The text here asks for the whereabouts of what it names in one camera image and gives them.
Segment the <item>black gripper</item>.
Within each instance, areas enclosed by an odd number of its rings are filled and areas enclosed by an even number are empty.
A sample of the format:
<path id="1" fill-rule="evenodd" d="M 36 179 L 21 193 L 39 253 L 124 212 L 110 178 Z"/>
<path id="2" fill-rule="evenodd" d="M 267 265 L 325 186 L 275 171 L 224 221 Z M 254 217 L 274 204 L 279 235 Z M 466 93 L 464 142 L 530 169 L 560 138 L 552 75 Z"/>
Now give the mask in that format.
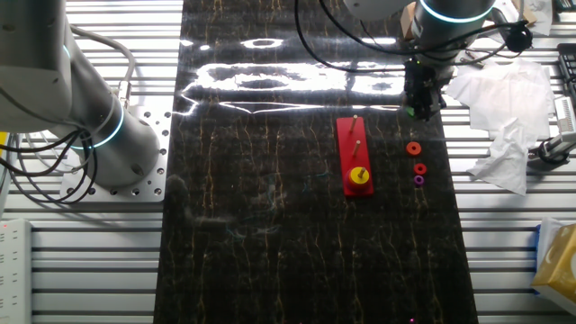
<path id="1" fill-rule="evenodd" d="M 445 108 L 445 100 L 440 94 L 440 68 L 422 63 L 419 60 L 404 62 L 404 94 L 407 96 L 408 110 L 415 119 L 429 121 L 431 117 Z M 430 92 L 429 103 L 422 95 Z"/>

